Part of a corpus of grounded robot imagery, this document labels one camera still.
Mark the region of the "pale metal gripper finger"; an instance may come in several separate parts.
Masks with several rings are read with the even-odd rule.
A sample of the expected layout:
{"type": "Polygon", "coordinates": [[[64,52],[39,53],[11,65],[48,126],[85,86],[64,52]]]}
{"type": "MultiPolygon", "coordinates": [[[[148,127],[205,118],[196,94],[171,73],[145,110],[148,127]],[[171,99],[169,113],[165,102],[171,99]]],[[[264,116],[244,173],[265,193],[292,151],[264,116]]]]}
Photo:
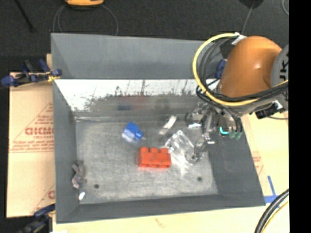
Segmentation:
{"type": "Polygon", "coordinates": [[[207,152],[209,146],[215,144],[215,140],[210,138],[200,138],[197,141],[197,159],[201,160],[204,153],[207,152]]]}
{"type": "Polygon", "coordinates": [[[202,156],[202,147],[203,147],[203,142],[201,140],[197,140],[195,145],[194,145],[194,152],[192,156],[192,160],[200,160],[202,156]]]}

